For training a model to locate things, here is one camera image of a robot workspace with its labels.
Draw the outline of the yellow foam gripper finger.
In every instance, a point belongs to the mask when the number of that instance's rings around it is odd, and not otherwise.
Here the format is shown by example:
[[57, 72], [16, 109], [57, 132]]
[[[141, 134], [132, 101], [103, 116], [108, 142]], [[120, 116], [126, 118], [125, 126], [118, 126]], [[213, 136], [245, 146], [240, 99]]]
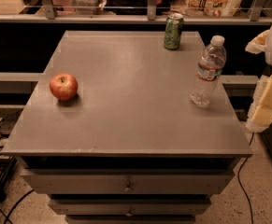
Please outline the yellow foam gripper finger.
[[253, 102], [248, 112], [246, 127], [253, 133], [261, 133], [272, 123], [272, 75], [261, 76], [257, 82]]
[[245, 47], [245, 51], [252, 54], [259, 54], [266, 51], [265, 41], [268, 35], [268, 30], [265, 30], [252, 39]]

